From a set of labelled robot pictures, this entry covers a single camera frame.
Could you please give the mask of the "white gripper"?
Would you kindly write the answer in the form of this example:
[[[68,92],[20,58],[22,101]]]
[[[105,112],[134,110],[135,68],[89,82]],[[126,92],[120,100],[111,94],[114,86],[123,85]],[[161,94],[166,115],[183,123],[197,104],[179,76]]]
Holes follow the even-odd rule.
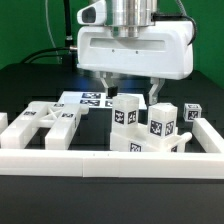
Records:
[[[77,21],[78,65],[101,72],[109,98],[118,92],[112,73],[156,77],[149,91],[154,105],[164,79],[193,70],[194,20],[158,12],[157,0],[97,0],[78,11]]]

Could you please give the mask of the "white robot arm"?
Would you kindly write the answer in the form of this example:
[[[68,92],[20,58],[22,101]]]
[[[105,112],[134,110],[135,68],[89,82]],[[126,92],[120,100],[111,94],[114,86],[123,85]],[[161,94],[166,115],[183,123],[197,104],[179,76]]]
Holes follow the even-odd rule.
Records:
[[[97,0],[78,11],[77,21],[78,66],[97,72],[109,96],[116,94],[113,75],[145,76],[153,105],[167,79],[193,70],[195,21],[185,12],[160,13],[157,0]]]

